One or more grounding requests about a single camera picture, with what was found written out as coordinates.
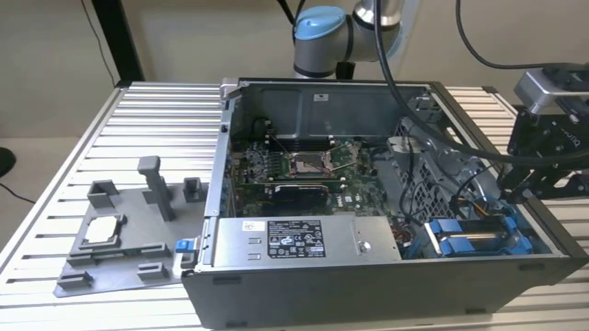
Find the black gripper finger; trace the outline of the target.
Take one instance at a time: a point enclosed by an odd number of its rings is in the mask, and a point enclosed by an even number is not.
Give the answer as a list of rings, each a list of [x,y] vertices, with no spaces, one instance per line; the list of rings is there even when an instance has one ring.
[[[542,200],[587,198],[587,175],[573,174],[563,186],[555,187],[555,175],[543,177],[535,185],[535,197]]]
[[[501,198],[509,203],[525,203],[541,192],[539,170],[513,167],[499,180]]]

